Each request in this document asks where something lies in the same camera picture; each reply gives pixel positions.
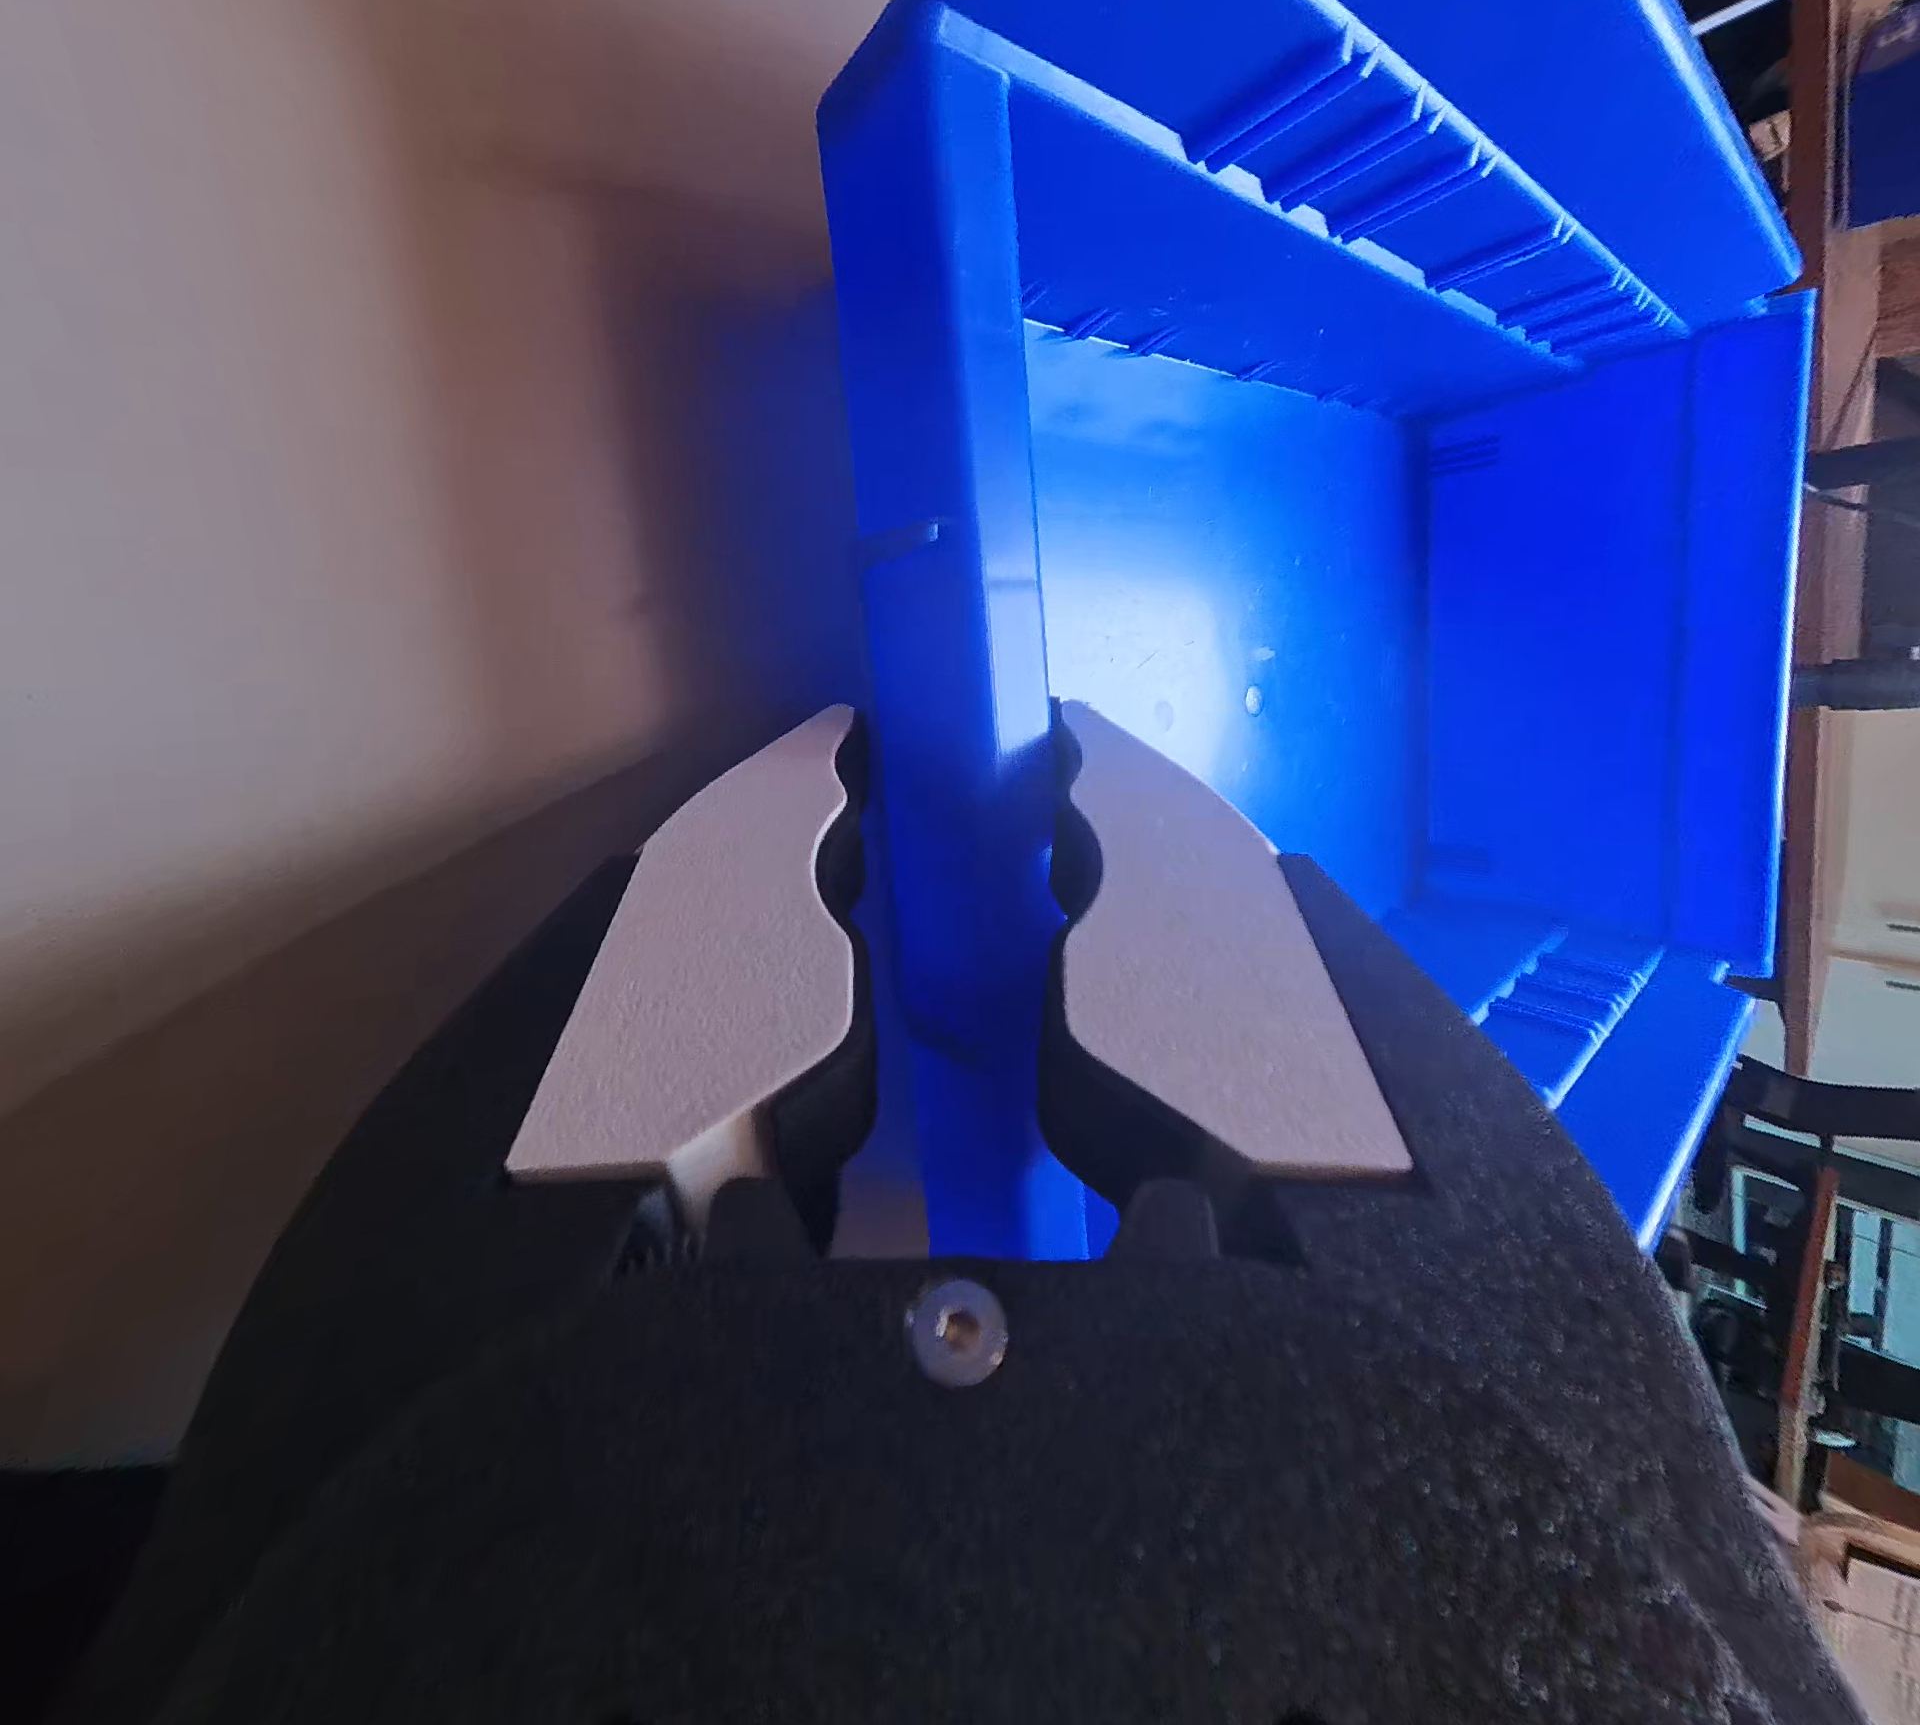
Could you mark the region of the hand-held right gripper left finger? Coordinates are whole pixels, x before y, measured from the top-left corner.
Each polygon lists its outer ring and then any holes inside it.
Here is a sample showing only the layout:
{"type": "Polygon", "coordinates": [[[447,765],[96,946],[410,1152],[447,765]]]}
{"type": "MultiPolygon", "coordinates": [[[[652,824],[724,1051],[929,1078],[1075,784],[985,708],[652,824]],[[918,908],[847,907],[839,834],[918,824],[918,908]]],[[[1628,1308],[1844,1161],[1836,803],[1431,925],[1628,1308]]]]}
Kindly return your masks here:
{"type": "Polygon", "coordinates": [[[507,1150],[517,1186],[663,1182],[711,1207],[776,1174],[775,1111],[858,1026],[822,848],[856,799],[829,706],[672,813],[632,875],[507,1150]]]}

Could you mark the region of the blue plastic bin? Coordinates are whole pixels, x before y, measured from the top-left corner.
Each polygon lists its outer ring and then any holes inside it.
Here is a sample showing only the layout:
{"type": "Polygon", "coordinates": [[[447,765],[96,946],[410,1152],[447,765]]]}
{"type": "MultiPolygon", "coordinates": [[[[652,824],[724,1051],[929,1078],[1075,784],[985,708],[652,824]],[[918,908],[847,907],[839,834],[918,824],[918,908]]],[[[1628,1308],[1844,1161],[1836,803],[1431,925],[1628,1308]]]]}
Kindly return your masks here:
{"type": "Polygon", "coordinates": [[[1673,0],[890,0],[820,105],[939,1253],[1082,1257],[1056,710],[1316,862],[1654,1249],[1772,970],[1811,364],[1673,0]]]}

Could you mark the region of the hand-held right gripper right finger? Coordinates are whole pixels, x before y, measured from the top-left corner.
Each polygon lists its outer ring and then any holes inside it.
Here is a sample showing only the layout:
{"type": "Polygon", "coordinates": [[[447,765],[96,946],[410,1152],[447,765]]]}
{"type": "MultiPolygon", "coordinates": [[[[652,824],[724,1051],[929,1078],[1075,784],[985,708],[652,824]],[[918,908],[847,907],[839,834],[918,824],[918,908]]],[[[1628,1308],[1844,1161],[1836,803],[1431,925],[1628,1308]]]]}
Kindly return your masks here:
{"type": "Polygon", "coordinates": [[[1234,801],[1087,702],[1059,824],[1038,1115],[1097,1194],[1407,1186],[1409,1146],[1287,883],[1234,801]]]}

